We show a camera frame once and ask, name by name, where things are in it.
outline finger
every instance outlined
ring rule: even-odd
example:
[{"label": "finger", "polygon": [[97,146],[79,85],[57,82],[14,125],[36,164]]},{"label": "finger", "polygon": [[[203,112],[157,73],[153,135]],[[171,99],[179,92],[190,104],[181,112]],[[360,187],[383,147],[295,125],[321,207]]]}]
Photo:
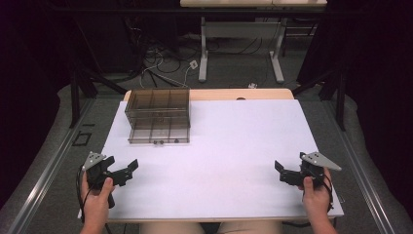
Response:
[{"label": "finger", "polygon": [[328,170],[328,168],[324,168],[324,174],[325,174],[325,176],[327,176],[331,180],[331,174],[330,174],[330,171]]},{"label": "finger", "polygon": [[324,179],[324,182],[325,182],[325,184],[328,184],[328,187],[330,187],[332,184],[332,181],[331,181],[331,174],[330,174],[330,171],[327,169],[327,168],[324,168],[324,175],[325,175],[325,179]]},{"label": "finger", "polygon": [[305,196],[313,196],[314,195],[314,187],[313,187],[313,180],[307,176],[304,178],[304,192]]},{"label": "finger", "polygon": [[88,179],[86,177],[86,172],[84,172],[82,176],[82,192],[81,192],[83,200],[85,200],[85,197],[88,194],[88,191],[89,191]]},{"label": "finger", "polygon": [[109,197],[109,194],[112,191],[113,191],[113,179],[111,177],[108,177],[103,183],[103,187],[99,194],[99,199],[104,199],[104,201],[107,201],[107,198]]}]

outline white table surface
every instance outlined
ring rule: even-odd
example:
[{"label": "white table surface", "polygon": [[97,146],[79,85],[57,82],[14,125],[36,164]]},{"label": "white table surface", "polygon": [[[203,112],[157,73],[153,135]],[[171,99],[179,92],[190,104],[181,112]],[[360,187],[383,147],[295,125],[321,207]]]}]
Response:
[{"label": "white table surface", "polygon": [[312,7],[326,0],[181,0],[181,7]]},{"label": "white table surface", "polygon": [[[275,160],[299,171],[300,151],[318,151],[297,100],[191,101],[189,143],[129,144],[120,103],[102,153],[114,172],[137,159],[113,192],[111,222],[305,218],[302,191],[280,182]],[[343,215],[334,191],[334,210]]]}]

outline person's leg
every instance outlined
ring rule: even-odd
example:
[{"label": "person's leg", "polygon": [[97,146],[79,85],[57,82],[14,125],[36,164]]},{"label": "person's leg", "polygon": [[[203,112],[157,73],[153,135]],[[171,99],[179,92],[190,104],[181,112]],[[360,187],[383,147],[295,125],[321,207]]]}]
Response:
[{"label": "person's leg", "polygon": [[218,234],[282,234],[282,223],[274,220],[223,222]]},{"label": "person's leg", "polygon": [[140,234],[204,234],[198,222],[144,222],[139,226]]}]

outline person's right hand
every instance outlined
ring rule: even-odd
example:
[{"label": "person's right hand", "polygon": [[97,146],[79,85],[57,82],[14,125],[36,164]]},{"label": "person's right hand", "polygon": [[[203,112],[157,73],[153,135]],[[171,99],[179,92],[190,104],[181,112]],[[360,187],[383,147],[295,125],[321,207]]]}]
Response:
[{"label": "person's right hand", "polygon": [[[329,180],[325,178],[324,182],[327,186],[330,186],[331,175],[327,168],[324,168],[324,174],[329,178]],[[337,233],[327,215],[330,204],[330,194],[327,189],[324,186],[319,186],[315,189],[313,187],[313,180],[309,176],[304,178],[303,183],[303,203],[314,233]]]},{"label": "person's right hand", "polygon": [[[324,174],[331,180],[331,175],[328,169],[324,168]],[[330,181],[325,178],[325,184],[330,185]],[[310,221],[327,217],[327,210],[330,203],[330,195],[324,186],[319,186],[316,189],[313,186],[313,180],[307,176],[304,178],[304,197],[303,203],[306,208],[307,216]]]}]

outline black curtain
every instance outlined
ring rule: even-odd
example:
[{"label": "black curtain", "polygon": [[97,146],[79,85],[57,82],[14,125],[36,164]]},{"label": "black curtain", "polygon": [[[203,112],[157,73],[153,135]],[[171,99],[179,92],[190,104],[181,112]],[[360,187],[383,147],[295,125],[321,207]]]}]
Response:
[{"label": "black curtain", "polygon": [[36,157],[69,84],[49,23],[33,1],[0,3],[1,170],[3,207]]},{"label": "black curtain", "polygon": [[[391,192],[413,217],[409,148],[413,143],[413,3],[330,0],[327,6],[327,11],[366,14],[358,19],[322,20],[298,82],[307,84],[334,67],[348,68],[346,94],[357,103],[367,150]],[[330,75],[324,86],[336,78]]]}]

